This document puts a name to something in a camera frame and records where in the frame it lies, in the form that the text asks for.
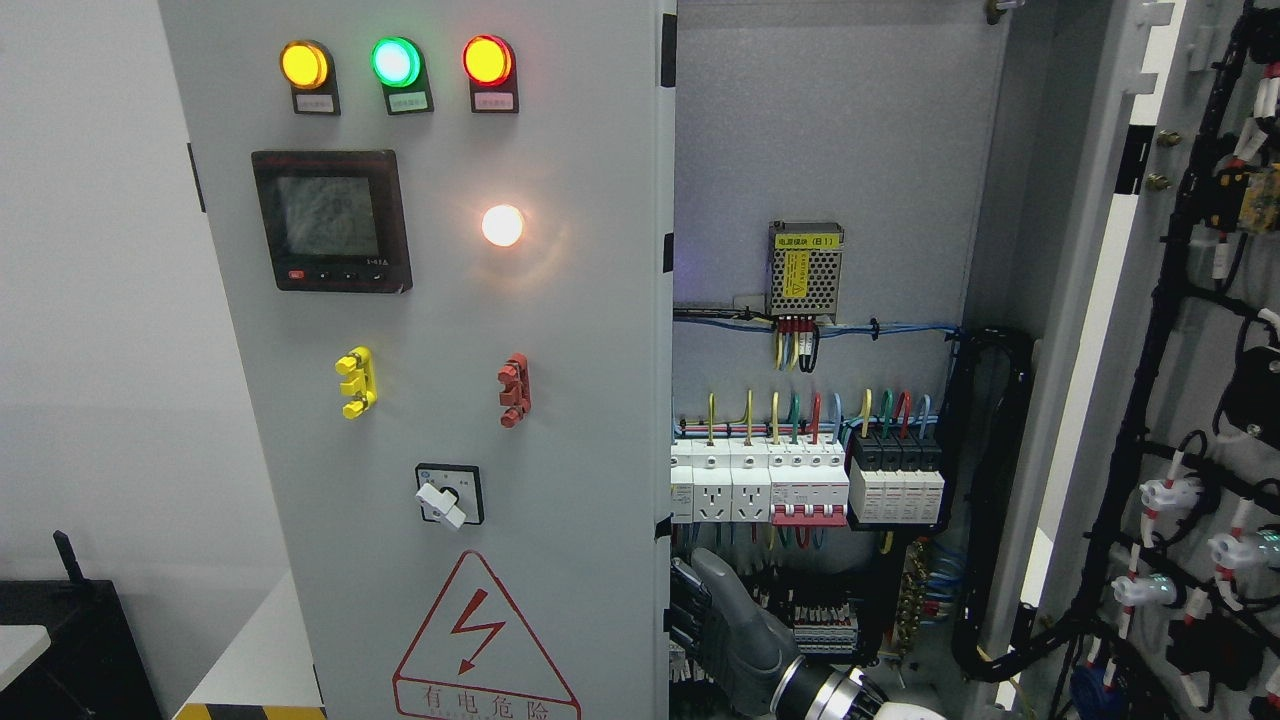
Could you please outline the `dark grey robot hand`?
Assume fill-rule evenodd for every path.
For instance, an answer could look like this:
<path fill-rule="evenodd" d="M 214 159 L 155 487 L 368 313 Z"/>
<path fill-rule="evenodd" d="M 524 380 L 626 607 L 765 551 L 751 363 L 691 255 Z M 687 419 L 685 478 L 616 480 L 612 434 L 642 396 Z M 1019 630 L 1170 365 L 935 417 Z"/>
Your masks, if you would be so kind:
<path fill-rule="evenodd" d="M 748 716 L 771 714 L 786 671 L 800 657 L 791 630 L 760 607 L 733 569 L 707 548 L 671 559 L 671 639 Z"/>

